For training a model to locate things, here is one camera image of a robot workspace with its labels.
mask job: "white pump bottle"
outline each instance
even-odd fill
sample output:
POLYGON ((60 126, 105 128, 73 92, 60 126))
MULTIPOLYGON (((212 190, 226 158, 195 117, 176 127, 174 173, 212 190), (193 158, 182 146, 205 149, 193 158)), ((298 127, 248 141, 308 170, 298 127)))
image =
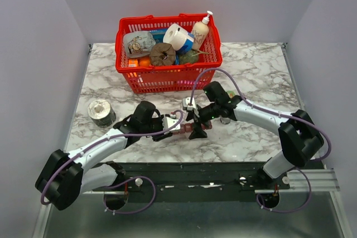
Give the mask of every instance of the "white pump bottle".
POLYGON ((203 41, 205 41, 206 36, 210 29, 208 28, 208 22, 210 21, 210 15, 213 15, 211 11, 207 11, 207 16, 202 19, 202 22, 196 22, 192 28, 191 34, 195 37, 194 44, 192 46, 193 50, 199 50, 203 41))

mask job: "marble surface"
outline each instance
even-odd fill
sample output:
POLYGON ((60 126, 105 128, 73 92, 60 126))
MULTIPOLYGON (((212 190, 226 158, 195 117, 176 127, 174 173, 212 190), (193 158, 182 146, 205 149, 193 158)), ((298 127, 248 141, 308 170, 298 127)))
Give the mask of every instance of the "marble surface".
MULTIPOLYGON (((281 111, 295 111, 298 101, 279 44, 276 43, 223 43, 222 69, 230 72, 246 97, 281 111)), ((112 43, 93 46, 85 74, 78 107, 66 150, 79 148, 102 136, 109 128, 97 127, 87 115, 88 104, 95 99, 109 100, 117 113, 117 120, 132 114, 136 105, 147 100, 163 113, 181 109, 181 99, 190 91, 140 94, 132 93, 122 74, 115 69, 112 43)), ((230 80, 216 72, 213 80, 225 90, 234 90, 230 80)), ((206 105, 203 91, 195 94, 196 103, 206 105)), ((266 161, 281 150, 274 134, 244 122, 222 125, 213 120, 213 129, 207 139, 188 140, 188 134, 174 135, 154 143, 142 138, 127 149, 106 159, 118 162, 227 162, 266 161)))

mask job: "green object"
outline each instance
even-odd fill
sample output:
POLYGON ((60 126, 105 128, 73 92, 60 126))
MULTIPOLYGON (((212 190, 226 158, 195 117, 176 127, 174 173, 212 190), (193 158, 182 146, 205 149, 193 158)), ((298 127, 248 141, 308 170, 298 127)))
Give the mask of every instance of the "green object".
POLYGON ((229 95, 230 98, 233 98, 234 96, 236 96, 236 93, 232 90, 228 90, 227 94, 229 95))
POLYGON ((200 54, 209 54, 208 52, 203 52, 200 50, 190 50, 189 52, 179 55, 178 60, 180 65, 182 64, 195 64, 199 61, 200 54))

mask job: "toilet paper roll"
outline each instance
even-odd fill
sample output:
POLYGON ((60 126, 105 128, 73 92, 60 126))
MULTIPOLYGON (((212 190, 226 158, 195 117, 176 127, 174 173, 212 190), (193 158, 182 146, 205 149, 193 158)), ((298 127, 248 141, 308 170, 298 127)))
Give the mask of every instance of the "toilet paper roll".
POLYGON ((176 23, 167 29, 163 37, 164 43, 171 44, 178 54, 189 52, 194 44, 194 39, 193 34, 188 33, 176 23))

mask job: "red plastic basket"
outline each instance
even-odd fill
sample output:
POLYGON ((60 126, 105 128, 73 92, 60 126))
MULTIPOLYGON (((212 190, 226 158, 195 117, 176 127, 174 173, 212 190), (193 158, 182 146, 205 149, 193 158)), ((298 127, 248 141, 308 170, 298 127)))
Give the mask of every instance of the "red plastic basket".
MULTIPOLYGON (((119 23, 119 32, 115 41, 117 60, 115 68, 125 77, 134 93, 154 93, 165 91, 192 90, 198 75, 204 70, 219 67, 222 64, 220 52, 220 39, 214 20, 210 17, 209 34, 200 50, 210 54, 200 54, 199 61, 195 64, 128 67, 128 58, 125 53, 123 36, 126 33, 168 28, 177 23, 191 32, 193 25, 201 21, 206 14, 179 14, 173 17, 153 17, 152 15, 137 18, 122 18, 119 23)), ((207 85, 214 75, 214 71, 205 73, 197 84, 197 89, 207 85)))

